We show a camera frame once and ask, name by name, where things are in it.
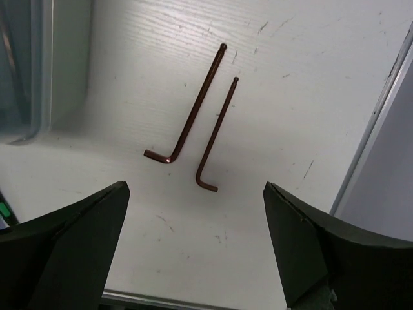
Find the large brown hex key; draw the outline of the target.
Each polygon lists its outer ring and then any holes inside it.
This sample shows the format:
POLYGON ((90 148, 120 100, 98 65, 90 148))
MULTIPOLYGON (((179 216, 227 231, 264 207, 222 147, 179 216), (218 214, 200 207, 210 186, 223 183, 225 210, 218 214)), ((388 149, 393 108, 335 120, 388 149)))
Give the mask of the large brown hex key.
POLYGON ((197 95, 196 100, 194 101, 193 107, 190 111, 190 114, 188 115, 188 118, 186 120, 186 123, 183 127, 183 130, 177 140, 176 146, 174 147, 171 155, 169 156, 163 156, 159 153, 156 153, 152 150, 145 150, 143 153, 143 156, 150 158, 151 160, 164 163, 164 164, 169 164, 177 160, 178 156, 180 155, 183 146, 185 144, 186 139, 188 138, 189 132, 192 128, 192 125, 194 124, 194 121, 196 119, 196 116, 201 108, 201 105, 206 97, 206 94, 210 88, 210 85, 212 84, 212 80, 214 79, 216 72, 219 68, 219 65, 223 59, 223 56, 225 55, 225 52, 227 50, 228 46, 226 43, 221 43, 220 47, 216 53, 216 56, 209 68, 209 71, 206 75, 206 78, 200 88, 199 94, 197 95))

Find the small brown hex key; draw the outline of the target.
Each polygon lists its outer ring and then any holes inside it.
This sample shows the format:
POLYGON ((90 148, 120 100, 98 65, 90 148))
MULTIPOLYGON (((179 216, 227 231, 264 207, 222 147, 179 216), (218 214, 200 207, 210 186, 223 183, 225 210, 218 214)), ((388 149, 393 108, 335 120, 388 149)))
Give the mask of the small brown hex key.
POLYGON ((225 114, 227 113, 227 110, 230 106, 230 102, 232 100, 232 97, 234 95, 234 92, 236 90, 238 82, 239 82, 239 78, 237 76, 234 77, 233 80, 232 80, 231 86, 228 90, 225 101, 223 103, 223 106, 221 108, 221 111, 220 111, 220 113, 217 117, 217 121, 216 121, 216 124, 214 125, 214 128, 212 130, 210 139, 209 139, 209 141, 206 145, 205 151, 203 153, 201 161, 199 162, 198 168, 196 170, 195 181, 196 181, 197 185, 200 186, 201 188, 206 189, 206 190, 211 191, 211 192, 217 192, 218 187, 204 182, 202 180, 202 173, 204 171, 204 168, 205 168, 205 165, 207 163, 208 157, 211 153, 212 147, 214 146, 214 143, 216 141, 218 132, 219 132, 221 126, 222 126, 223 120, 225 118, 225 114))

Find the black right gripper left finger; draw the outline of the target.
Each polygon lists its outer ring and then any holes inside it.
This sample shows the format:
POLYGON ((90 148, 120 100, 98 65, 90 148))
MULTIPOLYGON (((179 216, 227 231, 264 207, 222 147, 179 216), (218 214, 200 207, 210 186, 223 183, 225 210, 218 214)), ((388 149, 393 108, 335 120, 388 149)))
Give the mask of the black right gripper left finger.
POLYGON ((1 309, 97 309, 125 220, 126 182, 1 230, 1 309))

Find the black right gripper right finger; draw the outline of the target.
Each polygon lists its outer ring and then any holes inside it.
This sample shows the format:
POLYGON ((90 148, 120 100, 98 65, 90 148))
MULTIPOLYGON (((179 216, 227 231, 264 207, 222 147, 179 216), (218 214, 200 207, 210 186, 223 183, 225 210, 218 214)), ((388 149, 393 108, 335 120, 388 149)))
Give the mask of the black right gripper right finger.
POLYGON ((263 198, 288 309, 412 309, 412 242, 344 222, 274 183, 263 198))

